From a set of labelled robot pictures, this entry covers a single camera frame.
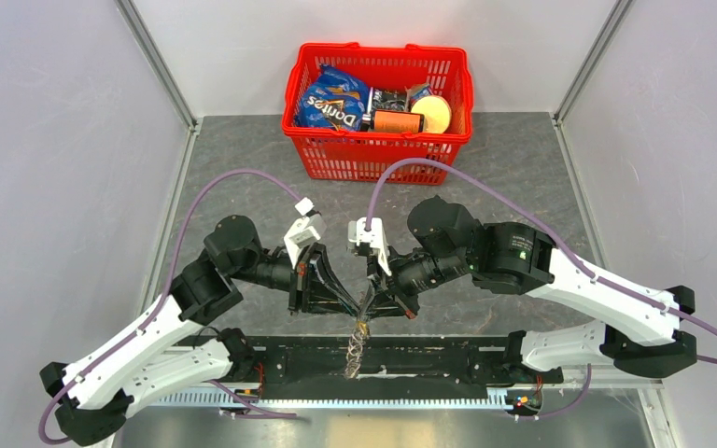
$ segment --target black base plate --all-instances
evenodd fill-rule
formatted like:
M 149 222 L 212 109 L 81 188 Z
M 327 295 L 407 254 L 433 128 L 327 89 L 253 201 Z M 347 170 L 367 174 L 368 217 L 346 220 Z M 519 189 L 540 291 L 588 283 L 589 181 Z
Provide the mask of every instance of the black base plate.
M 248 336 L 265 372 L 265 399 L 481 399 L 486 388 L 561 384 L 562 370 L 537 372 L 505 363 L 506 337 L 376 336 L 364 348 L 359 374 L 343 377 L 346 337 Z M 181 345 L 191 345 L 191 339 Z M 255 371 L 242 381 L 257 382 Z M 233 381 L 226 377 L 222 381 Z

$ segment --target blue chip bag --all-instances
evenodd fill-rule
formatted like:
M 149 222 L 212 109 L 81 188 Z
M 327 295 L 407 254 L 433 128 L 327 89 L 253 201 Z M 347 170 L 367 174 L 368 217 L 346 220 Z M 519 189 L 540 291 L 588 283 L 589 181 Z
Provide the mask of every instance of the blue chip bag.
M 370 89 L 361 80 L 330 65 L 322 65 L 320 70 L 320 76 L 301 97 L 298 125 L 358 131 Z

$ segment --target gray floor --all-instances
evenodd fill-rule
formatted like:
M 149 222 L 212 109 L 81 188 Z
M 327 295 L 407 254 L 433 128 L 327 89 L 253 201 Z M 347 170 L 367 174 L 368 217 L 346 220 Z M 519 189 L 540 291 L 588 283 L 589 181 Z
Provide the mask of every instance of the gray floor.
M 323 243 L 329 248 L 333 270 L 357 297 L 367 287 L 365 266 L 363 259 L 347 252 L 346 228 L 348 221 L 366 215 L 373 184 L 310 179 L 295 147 L 282 134 L 279 120 L 278 116 L 204 120 L 191 156 L 176 228 L 196 193 L 216 175 L 241 167 L 266 171 L 311 198 L 322 212 L 329 225 Z M 548 115 L 474 114 L 473 123 L 473 138 L 460 150 L 455 167 L 534 211 L 579 255 L 592 259 Z M 435 194 L 449 202 L 465 204 L 483 222 L 521 220 L 503 204 L 454 176 L 448 176 L 439 187 L 388 184 L 382 191 L 376 215 L 384 219 L 388 242 L 401 253 L 415 246 L 405 224 L 408 213 L 417 203 Z M 281 245 L 284 232 L 297 217 L 291 199 L 276 185 L 254 176 L 227 180 L 211 191 L 196 210 L 178 266 L 193 260 L 202 250 L 203 238 L 219 220 L 231 214 L 251 217 L 266 247 Z M 239 288 L 245 300 L 219 319 L 217 327 L 238 327 L 247 334 L 269 335 L 347 334 L 352 328 L 351 319 L 344 315 L 290 316 L 284 292 L 249 284 Z M 589 320 L 548 301 L 495 296 L 474 287 L 469 277 L 421 295 L 420 303 L 422 309 L 417 319 L 377 319 L 371 323 L 373 333 L 507 334 L 518 329 L 560 329 Z
M 555 132 L 544 113 L 475 114 L 474 135 L 455 166 L 498 189 L 560 232 L 583 257 L 590 247 Z M 366 214 L 373 184 L 315 181 L 308 177 L 293 145 L 279 129 L 279 117 L 217 117 L 204 121 L 182 192 L 177 222 L 200 188 L 233 168 L 256 168 L 278 176 L 309 196 L 330 225 L 324 238 L 334 271 L 349 291 L 366 288 L 363 259 L 346 251 L 346 224 Z M 503 205 L 447 177 L 440 187 L 387 185 L 377 215 L 387 239 L 400 252 L 415 246 L 406 218 L 419 201 L 434 194 L 464 203 L 484 222 L 519 220 Z M 203 238 L 230 214 L 251 217 L 266 247 L 296 218 L 292 202 L 275 185 L 244 176 L 217 187 L 196 211 L 183 244 L 181 265 L 202 250 Z M 287 295 L 247 284 L 245 300 L 216 322 L 248 334 L 347 334 L 346 316 L 291 317 Z M 498 297 L 474 288 L 469 278 L 420 296 L 419 317 L 377 319 L 374 334 L 506 334 L 517 329 L 548 330 L 589 319 L 571 309 L 524 297 Z M 547 410 L 565 406 L 574 390 L 546 392 Z M 504 414 L 473 411 L 301 411 L 303 421 L 233 422 L 211 409 L 148 408 L 121 431 L 125 447 L 312 446 L 474 447 L 474 446 L 653 446 L 635 390 L 593 390 L 574 411 L 553 420 L 515 423 Z

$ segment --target red plastic basket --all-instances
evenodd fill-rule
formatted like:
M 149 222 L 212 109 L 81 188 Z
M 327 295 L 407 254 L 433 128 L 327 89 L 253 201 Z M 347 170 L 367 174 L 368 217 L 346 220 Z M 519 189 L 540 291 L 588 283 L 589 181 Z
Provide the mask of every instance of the red plastic basket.
M 354 133 L 294 125 L 299 100 L 329 64 L 379 89 L 404 91 L 427 81 L 452 107 L 446 133 Z M 298 149 L 306 172 L 315 179 L 374 181 L 395 161 L 422 157 L 451 165 L 460 146 L 471 139 L 473 88 L 462 49 L 404 49 L 349 44 L 304 44 L 289 74 L 282 130 Z M 424 165 L 400 168 L 391 182 L 440 185 L 446 172 Z

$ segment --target yellow lid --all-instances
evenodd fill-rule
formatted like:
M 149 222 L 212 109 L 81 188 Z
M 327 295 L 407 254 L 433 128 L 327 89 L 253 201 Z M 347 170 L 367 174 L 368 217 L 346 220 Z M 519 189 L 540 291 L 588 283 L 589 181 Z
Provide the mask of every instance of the yellow lid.
M 449 127 L 449 121 L 452 119 L 452 110 L 449 103 L 438 95 L 426 96 L 411 108 L 414 114 L 422 114 L 425 116 L 425 133 L 444 133 Z

